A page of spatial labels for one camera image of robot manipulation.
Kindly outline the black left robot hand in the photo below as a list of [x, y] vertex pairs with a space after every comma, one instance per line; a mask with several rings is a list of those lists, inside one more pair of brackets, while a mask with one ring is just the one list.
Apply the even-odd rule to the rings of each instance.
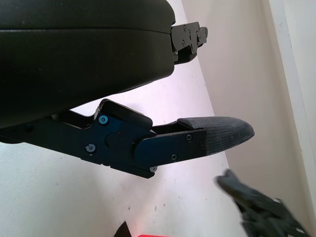
[[143, 178], [254, 136], [231, 117], [152, 120], [108, 99], [170, 76], [207, 42], [165, 0], [3, 0], [0, 140], [28, 143]]

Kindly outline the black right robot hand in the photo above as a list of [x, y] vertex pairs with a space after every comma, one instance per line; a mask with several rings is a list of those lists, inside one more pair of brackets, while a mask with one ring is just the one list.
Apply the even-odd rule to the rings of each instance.
[[278, 198], [270, 198], [242, 183], [226, 169], [215, 178], [217, 185], [237, 205], [241, 225], [249, 237], [308, 237], [309, 233]]

